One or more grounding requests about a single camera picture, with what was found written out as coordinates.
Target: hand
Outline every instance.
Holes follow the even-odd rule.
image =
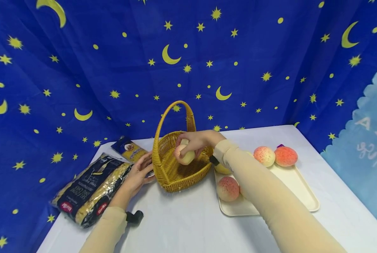
[[[110,207],[120,207],[125,210],[129,200],[139,192],[142,186],[156,179],[154,176],[145,178],[146,174],[153,170],[151,155],[152,152],[145,154],[132,166],[124,183],[111,200]]]
[[[182,139],[188,139],[188,145],[181,150],[180,157],[183,157],[188,151],[195,151],[195,156],[198,157],[206,146],[215,147],[226,138],[213,130],[187,132],[178,136],[176,147],[180,145]]]

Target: basket handle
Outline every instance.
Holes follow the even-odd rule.
[[[194,121],[194,114],[193,114],[193,110],[191,110],[191,107],[189,107],[189,105],[186,102],[182,101],[182,100],[173,102],[164,111],[164,113],[162,115],[162,118],[161,118],[161,120],[159,122],[159,125],[157,125],[155,139],[154,139],[154,142],[153,142],[153,154],[152,154],[152,157],[154,158],[154,159],[152,159],[152,161],[153,161],[153,163],[155,165],[158,165],[158,166],[161,165],[160,164],[160,156],[159,156],[159,136],[161,135],[161,129],[162,129],[162,125],[163,125],[164,119],[165,119],[166,115],[170,112],[170,110],[173,108],[173,106],[175,106],[177,104],[183,104],[184,107],[186,108],[187,131],[189,131],[189,132],[195,132],[196,131],[195,121]]]

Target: yellow wicker basket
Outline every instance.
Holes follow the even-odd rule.
[[[167,107],[157,126],[152,154],[155,176],[161,187],[167,192],[178,192],[204,179],[211,167],[209,157],[213,153],[212,147],[206,147],[189,165],[181,165],[174,157],[174,150],[177,137],[184,132],[174,131],[159,139],[167,113],[177,104],[183,104],[186,108],[187,131],[196,131],[193,111],[186,102],[176,101]]]

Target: white tray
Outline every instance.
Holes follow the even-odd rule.
[[[314,212],[319,210],[319,201],[296,166],[282,168],[274,163],[269,169],[298,197],[309,211]],[[224,176],[231,176],[234,178],[232,174],[224,175],[217,173],[215,169],[214,173],[217,184]],[[218,200],[222,213],[227,216],[260,215],[253,204],[241,194],[232,202],[225,202],[220,198],[218,198]]]

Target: starry curtain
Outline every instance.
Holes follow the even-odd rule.
[[[321,152],[376,71],[377,0],[0,1],[0,252],[36,252],[55,193],[176,100],[198,130],[295,124]],[[161,134],[184,129],[175,106]]]

